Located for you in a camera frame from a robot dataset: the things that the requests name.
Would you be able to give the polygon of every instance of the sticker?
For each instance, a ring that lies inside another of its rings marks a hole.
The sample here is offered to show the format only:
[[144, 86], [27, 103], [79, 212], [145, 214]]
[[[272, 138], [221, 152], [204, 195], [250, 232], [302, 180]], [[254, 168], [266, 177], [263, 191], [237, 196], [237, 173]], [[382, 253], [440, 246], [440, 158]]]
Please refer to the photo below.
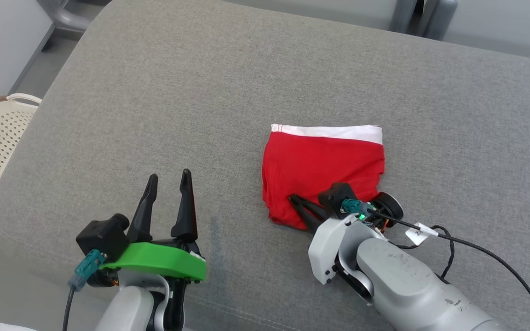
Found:
[[421, 228], [421, 230], [416, 230], [415, 228], [409, 228], [406, 230], [406, 237], [408, 237], [414, 243], [414, 245], [420, 245], [430, 235], [439, 235], [437, 231], [424, 224], [416, 223], [415, 226], [418, 226]]

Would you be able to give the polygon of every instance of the wire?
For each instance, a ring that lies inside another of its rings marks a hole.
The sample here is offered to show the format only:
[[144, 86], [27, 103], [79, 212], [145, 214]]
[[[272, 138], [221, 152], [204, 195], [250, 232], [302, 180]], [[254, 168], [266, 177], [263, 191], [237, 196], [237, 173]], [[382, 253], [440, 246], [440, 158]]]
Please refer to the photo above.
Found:
[[[435, 230], [436, 228], [439, 228], [443, 230], [443, 232], [445, 232], [446, 235], [451, 236], [449, 231], [447, 231], [447, 229], [444, 228], [443, 226], [433, 225], [431, 226], [431, 228], [433, 230]], [[445, 267], [445, 269], [443, 270], [443, 273], [441, 274], [442, 279], [445, 279], [445, 276], [447, 275], [448, 270], [451, 268], [451, 264], [453, 264], [453, 258], [455, 257], [455, 244], [453, 243], [452, 240], [449, 241], [449, 250], [451, 251], [451, 254], [449, 256], [449, 261], [447, 262], [447, 266]]]
[[398, 244], [394, 244], [394, 245], [396, 245], [396, 247], [398, 247], [399, 249], [415, 249], [416, 247], [418, 247], [418, 245], [410, 245], [410, 246], [398, 245]]
[[[393, 218], [391, 216], [388, 216], [388, 215], [384, 215], [384, 214], [381, 214], [380, 212], [376, 212], [375, 210], [373, 209], [368, 209], [368, 212], [374, 214], [374, 215], [377, 215], [377, 216], [380, 216], [380, 217], [383, 217], [383, 218], [387, 218], [388, 220], [391, 220], [392, 222], [396, 222], [396, 223], [399, 223], [399, 224], [402, 224], [402, 225], [405, 225], [405, 226], [408, 226], [408, 228], [414, 228], [416, 230], [421, 230], [420, 227], [418, 226], [415, 226], [414, 224], [410, 224], [408, 222], [404, 222], [402, 220], [398, 220], [397, 218]], [[496, 261], [500, 262], [500, 264], [502, 264], [503, 266], [505, 266], [515, 277], [517, 277], [517, 279], [521, 282], [521, 285], [523, 285], [524, 289], [526, 289], [526, 291], [528, 292], [528, 294], [530, 295], [530, 287], [529, 285], [526, 283], [526, 281], [524, 281], [524, 279], [521, 277], [521, 275], [518, 274], [518, 272], [515, 271], [515, 269], [513, 269], [513, 267], [511, 267], [507, 262], [505, 262], [505, 260], [502, 260], [502, 258], [498, 257], [496, 254], [492, 253], [491, 251], [483, 248], [483, 247], [480, 247], [474, 243], [470, 243], [469, 241], [465, 241], [463, 239], [459, 239], [459, 238], [455, 238], [455, 237], [451, 237], [450, 235], [447, 235], [447, 234], [440, 234], [438, 235], [439, 238], [443, 238], [443, 239], [447, 239], [449, 241], [455, 241], [456, 243], [460, 243], [460, 244], [463, 244], [463, 245], [466, 245], [466, 246], [469, 246], [471, 248], [474, 248], [474, 249], [477, 249], [479, 251], [481, 251], [482, 253], [486, 253], [488, 255], [490, 255], [492, 258], [494, 258]]]
[[71, 304], [73, 302], [73, 295], [75, 295], [75, 286], [71, 286], [69, 289], [69, 297], [67, 299], [67, 306], [65, 307], [65, 318], [63, 319], [63, 331], [67, 331], [69, 325], [69, 312], [71, 312]]
[[[431, 226], [431, 229], [433, 229], [433, 230], [435, 230], [436, 228], [439, 228], [439, 229], [443, 230], [443, 232], [445, 232], [446, 235], [451, 235], [449, 233], [449, 231], [446, 228], [444, 228], [443, 226], [440, 226], [440, 225]], [[395, 243], [392, 243], [392, 244], [394, 244], [399, 249], [415, 249], [415, 248], [419, 247], [419, 245], [406, 246], [406, 245], [398, 245], [398, 244], [395, 244]], [[453, 264], [453, 259], [455, 257], [455, 245], [454, 245], [454, 243], [452, 241], [449, 242], [449, 250], [451, 251], [451, 254], [449, 256], [449, 261], [447, 262], [447, 266], [443, 270], [443, 273], [441, 273], [441, 278], [442, 279], [445, 279], [445, 276], [447, 275], [447, 272], [451, 268], [451, 264]]]

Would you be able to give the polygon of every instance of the gray fabric surface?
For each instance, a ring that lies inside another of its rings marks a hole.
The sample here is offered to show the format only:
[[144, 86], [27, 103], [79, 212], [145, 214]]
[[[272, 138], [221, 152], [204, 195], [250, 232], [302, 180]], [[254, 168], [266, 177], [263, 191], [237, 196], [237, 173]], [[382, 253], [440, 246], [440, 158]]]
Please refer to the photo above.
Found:
[[[131, 217], [153, 172], [152, 232], [168, 237], [188, 167], [208, 262], [208, 281], [189, 288], [189, 327], [390, 329], [344, 282], [316, 281], [309, 235], [267, 219], [273, 122], [382, 126], [380, 189], [405, 217], [492, 249], [530, 284], [530, 59], [203, 0], [115, 0], [95, 19], [0, 180], [0, 246], [64, 283], [80, 229]], [[388, 236], [404, 243], [404, 230]], [[476, 250], [456, 252], [448, 280], [530, 330], [519, 282]], [[440, 272], [448, 243], [410, 253]]]

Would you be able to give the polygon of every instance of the red cloth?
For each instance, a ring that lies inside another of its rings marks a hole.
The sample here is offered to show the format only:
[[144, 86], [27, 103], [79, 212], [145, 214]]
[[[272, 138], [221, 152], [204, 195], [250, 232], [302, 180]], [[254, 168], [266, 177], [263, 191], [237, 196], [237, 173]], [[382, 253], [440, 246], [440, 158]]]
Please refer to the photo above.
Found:
[[358, 199], [377, 195], [384, 170], [378, 126], [271, 125], [263, 153], [263, 201], [277, 224], [305, 230], [288, 196], [296, 193], [318, 203], [331, 184], [349, 183]]

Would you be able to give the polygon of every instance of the robotic arm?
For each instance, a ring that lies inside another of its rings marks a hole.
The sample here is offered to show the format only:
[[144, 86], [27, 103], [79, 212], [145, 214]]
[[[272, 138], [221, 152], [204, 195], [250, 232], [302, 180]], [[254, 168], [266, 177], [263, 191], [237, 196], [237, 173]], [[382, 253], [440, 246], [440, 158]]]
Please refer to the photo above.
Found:
[[[179, 214], [171, 229], [172, 238], [167, 240], [154, 240], [150, 235], [157, 182], [156, 174], [151, 175], [130, 228], [128, 218], [116, 214], [109, 220], [90, 222], [76, 238], [87, 254], [84, 262], [91, 260], [90, 252], [97, 252], [94, 260], [99, 268], [91, 276], [81, 275], [92, 268], [92, 263], [80, 264], [75, 274], [82, 277], [77, 278], [86, 279], [93, 287], [120, 287], [96, 331], [181, 331], [185, 324], [185, 289], [192, 281], [206, 279], [206, 260], [196, 244], [191, 172], [183, 171]], [[75, 283], [73, 279], [69, 283], [72, 289]], [[65, 313], [64, 329], [67, 318]]]
[[[377, 225], [389, 228], [393, 223], [386, 224], [374, 214], [345, 212], [345, 199], [356, 197], [351, 187], [342, 183], [319, 195], [324, 210], [298, 195], [290, 197], [314, 233], [308, 256], [320, 283], [329, 284], [338, 275], [398, 331], [503, 330], [456, 287], [389, 243]], [[386, 193], [380, 193], [369, 205], [394, 218], [403, 216], [398, 202]]]

